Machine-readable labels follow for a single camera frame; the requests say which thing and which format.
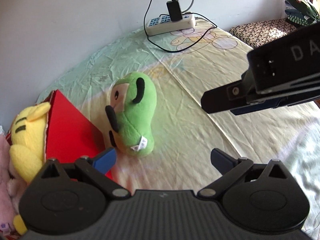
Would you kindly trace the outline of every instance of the power adapter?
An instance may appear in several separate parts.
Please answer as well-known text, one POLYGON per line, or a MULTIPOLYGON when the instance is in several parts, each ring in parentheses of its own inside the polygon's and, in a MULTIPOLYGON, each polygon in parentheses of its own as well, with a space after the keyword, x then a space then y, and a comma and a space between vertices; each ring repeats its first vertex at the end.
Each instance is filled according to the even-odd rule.
POLYGON ((182 20, 182 13, 179 0, 171 0, 167 2, 167 8, 172 22, 182 20))

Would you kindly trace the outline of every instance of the black cable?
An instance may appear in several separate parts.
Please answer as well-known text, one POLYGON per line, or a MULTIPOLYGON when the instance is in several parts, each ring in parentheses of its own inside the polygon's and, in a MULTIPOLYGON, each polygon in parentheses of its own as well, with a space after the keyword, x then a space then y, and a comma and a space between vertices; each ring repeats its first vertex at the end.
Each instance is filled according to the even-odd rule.
POLYGON ((152 3, 152 0, 150 0, 148 9, 147 9, 146 14, 144 15, 144 18, 143 18, 143 28, 144 28, 144 32, 145 32, 145 34, 146 34, 147 39, 148 39, 149 42, 151 42, 153 45, 157 46, 158 48, 160 48, 160 49, 162 49, 162 50, 164 50, 164 51, 166 51, 166 52, 169 52, 169 53, 177 53, 177 52, 181 52, 181 51, 184 51, 184 50, 186 50, 186 49, 189 49, 189 48, 191 48, 192 46, 196 45, 196 44, 207 34, 207 32, 208 32, 209 30, 217 28, 217 25, 216 25, 215 23, 213 23, 212 21, 210 21, 207 17, 204 17, 203 15, 198 14, 198 13, 192 13, 192 14, 197 14, 197 15, 200 15, 200 16, 204 17, 204 18, 207 19, 210 23, 212 23, 213 27, 207 29, 207 30, 205 31, 205 33, 199 38, 199 40, 195 41, 193 44, 191 44, 190 46, 188 46, 188 47, 186 47, 186 48, 184 48, 184 49, 179 49, 179 50, 167 50, 167 49, 164 49, 164 48, 162 48, 161 46, 159 46, 159 45, 155 44, 154 42, 152 42, 152 41, 149 39, 149 35, 147 34, 147 31, 146 31, 146 16, 147 16, 148 11, 149 11, 149 9, 150 9, 151 3, 152 3))

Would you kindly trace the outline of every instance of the white wall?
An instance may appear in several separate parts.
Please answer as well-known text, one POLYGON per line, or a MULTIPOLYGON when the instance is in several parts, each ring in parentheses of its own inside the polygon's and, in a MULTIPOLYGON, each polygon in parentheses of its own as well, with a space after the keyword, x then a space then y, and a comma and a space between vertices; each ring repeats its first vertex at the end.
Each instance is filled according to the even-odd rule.
MULTIPOLYGON (((166 12, 154 0, 147 18, 166 12)), ((186 9, 191 0, 179 0, 186 9)), ((142 26, 149 0, 0 0, 0 124, 61 73, 117 37, 142 26)), ((193 11, 229 30, 280 18, 283 0, 195 0, 193 11)))

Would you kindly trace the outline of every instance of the green fabric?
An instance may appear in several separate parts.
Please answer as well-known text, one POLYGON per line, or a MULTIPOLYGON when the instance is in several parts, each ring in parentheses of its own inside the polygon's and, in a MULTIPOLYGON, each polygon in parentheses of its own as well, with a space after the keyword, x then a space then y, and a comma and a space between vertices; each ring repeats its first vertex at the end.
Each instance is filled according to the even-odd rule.
POLYGON ((303 16, 310 17, 308 25, 320 21, 320 16, 313 4, 308 0, 287 0, 294 8, 302 13, 303 16))
POLYGON ((152 152, 154 139, 151 132, 151 120, 155 113, 157 95, 156 88, 152 80, 144 73, 133 72, 119 79, 116 85, 128 83, 129 87, 125 97, 124 111, 116 113, 120 130, 119 135, 126 146, 126 153, 131 155, 147 155, 152 152), (143 78, 145 89, 142 100, 138 104, 132 103, 137 95, 136 81, 143 78), (131 147, 138 145, 141 137, 148 140, 147 146, 139 151, 134 151, 131 147))
POLYGON ((288 16, 288 19, 294 23, 300 24, 302 26, 307 26, 308 22, 304 19, 301 19, 299 17, 296 16, 288 16))

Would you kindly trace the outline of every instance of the yellow plush toy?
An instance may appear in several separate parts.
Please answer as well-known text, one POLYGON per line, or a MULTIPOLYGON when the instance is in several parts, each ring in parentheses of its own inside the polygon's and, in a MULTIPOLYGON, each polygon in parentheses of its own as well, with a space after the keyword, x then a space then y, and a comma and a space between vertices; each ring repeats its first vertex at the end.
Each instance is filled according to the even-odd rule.
MULTIPOLYGON (((44 142, 47 113, 50 103, 27 107, 12 123, 10 157, 18 174, 30 183, 44 164, 44 142)), ((27 228, 20 215, 13 220, 17 232, 23 235, 27 228)))

